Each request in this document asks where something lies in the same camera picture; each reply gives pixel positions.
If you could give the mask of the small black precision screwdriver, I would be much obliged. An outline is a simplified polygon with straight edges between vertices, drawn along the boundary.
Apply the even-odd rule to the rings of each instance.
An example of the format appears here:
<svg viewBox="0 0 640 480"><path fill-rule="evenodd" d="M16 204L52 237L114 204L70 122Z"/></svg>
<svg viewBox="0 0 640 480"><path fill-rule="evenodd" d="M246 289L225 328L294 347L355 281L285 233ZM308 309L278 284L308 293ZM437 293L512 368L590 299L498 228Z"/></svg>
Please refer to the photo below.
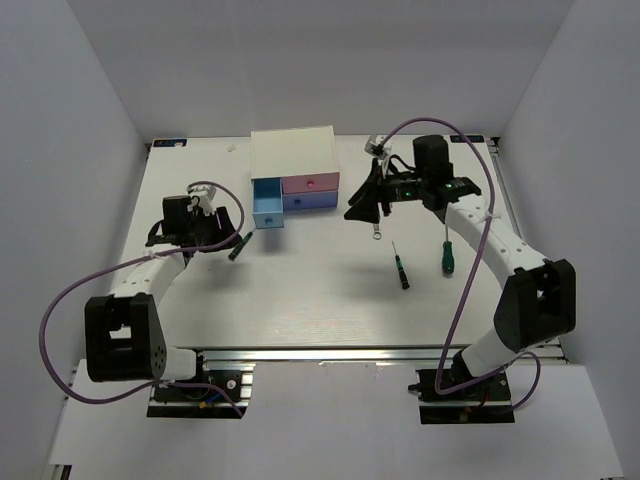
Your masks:
<svg viewBox="0 0 640 480"><path fill-rule="evenodd" d="M242 240L231 250L231 252L228 254L228 259L230 261L235 261L237 259L237 257L241 254L243 249L246 247L246 245L252 239L253 235L254 235L254 231L248 232L242 238Z"/></svg>

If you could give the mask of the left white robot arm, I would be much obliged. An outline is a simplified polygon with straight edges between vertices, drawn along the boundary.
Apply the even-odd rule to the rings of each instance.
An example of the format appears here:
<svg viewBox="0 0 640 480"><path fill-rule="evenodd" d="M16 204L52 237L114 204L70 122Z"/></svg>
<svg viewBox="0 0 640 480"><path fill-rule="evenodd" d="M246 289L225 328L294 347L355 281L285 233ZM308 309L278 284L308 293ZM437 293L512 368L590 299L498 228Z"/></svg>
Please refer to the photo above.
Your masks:
<svg viewBox="0 0 640 480"><path fill-rule="evenodd" d="M199 399L210 390L211 374L198 366L196 351L166 343L158 307L195 253L232 249L241 237L227 209L202 195L166 197L162 210L145 243L151 259L85 305L87 370L94 382L175 380L188 398Z"/></svg>

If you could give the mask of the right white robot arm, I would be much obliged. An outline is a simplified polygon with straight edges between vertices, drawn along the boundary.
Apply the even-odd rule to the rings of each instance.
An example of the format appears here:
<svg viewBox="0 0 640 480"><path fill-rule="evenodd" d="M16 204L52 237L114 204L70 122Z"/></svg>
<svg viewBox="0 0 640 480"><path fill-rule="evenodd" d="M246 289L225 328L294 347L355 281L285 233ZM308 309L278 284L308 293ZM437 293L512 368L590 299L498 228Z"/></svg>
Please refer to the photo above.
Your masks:
<svg viewBox="0 0 640 480"><path fill-rule="evenodd" d="M419 201L474 249L474 268L485 263L493 273L502 293L492 327L456 353L450 369L436 370L438 394L472 399L530 347L575 329L576 271L570 262L552 261L530 247L495 216L493 197L484 198L471 179L455 176L443 136L417 137L412 147L414 164L400 171L385 139L368 139L371 170L344 217L376 225L392 204Z"/></svg>

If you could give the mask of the light blue small drawer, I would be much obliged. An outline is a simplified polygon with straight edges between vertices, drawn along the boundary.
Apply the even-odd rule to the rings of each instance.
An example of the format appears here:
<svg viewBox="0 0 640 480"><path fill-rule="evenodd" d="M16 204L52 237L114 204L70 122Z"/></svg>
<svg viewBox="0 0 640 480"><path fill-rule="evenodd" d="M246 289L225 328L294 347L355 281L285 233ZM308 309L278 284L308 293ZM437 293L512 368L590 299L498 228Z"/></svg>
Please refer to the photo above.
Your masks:
<svg viewBox="0 0 640 480"><path fill-rule="evenodd" d="M280 178L254 179L252 214L257 229L284 227L284 210Z"/></svg>

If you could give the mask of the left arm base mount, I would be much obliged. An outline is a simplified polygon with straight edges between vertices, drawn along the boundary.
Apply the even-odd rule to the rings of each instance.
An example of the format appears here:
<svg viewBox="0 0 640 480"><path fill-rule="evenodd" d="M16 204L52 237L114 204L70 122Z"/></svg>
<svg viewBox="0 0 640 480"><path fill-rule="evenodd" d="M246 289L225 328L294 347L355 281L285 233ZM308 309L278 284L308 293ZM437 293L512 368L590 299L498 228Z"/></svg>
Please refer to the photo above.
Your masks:
<svg viewBox="0 0 640 480"><path fill-rule="evenodd" d="M199 352L190 388L154 387L146 416L157 419L240 419L251 398L254 364L215 360Z"/></svg>

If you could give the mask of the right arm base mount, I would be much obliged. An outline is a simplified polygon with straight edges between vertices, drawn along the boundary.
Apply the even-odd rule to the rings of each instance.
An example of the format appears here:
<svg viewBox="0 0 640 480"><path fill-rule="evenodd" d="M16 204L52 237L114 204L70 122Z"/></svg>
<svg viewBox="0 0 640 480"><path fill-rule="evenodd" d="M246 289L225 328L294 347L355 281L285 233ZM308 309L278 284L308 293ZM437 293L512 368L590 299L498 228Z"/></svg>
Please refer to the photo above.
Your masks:
<svg viewBox="0 0 640 480"><path fill-rule="evenodd" d="M417 370L408 392L418 398L422 425L512 424L515 416L505 373L450 395L435 390L435 369Z"/></svg>

